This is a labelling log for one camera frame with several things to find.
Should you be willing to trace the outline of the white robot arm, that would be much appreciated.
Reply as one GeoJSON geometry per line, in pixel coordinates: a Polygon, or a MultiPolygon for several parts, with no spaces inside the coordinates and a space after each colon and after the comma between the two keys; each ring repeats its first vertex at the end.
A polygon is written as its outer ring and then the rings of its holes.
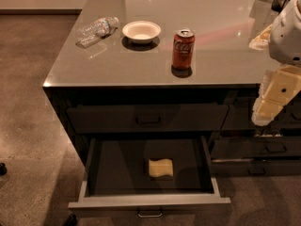
{"type": "Polygon", "coordinates": [[[301,0],[290,0],[249,47],[267,49],[280,63],[274,72],[265,73],[252,108],[252,122],[265,126],[301,91],[301,0]]]}

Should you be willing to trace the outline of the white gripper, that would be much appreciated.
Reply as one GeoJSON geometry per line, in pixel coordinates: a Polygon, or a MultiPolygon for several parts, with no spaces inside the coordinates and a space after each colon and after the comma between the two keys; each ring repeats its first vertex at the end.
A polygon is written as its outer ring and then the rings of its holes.
{"type": "MultiPolygon", "coordinates": [[[[254,38],[249,47],[262,51],[268,47],[272,26],[268,25],[254,38]]],[[[275,71],[267,71],[262,79],[259,97],[253,105],[251,120],[257,126],[266,126],[283,107],[301,91],[301,68],[281,65],[275,71]]]]}

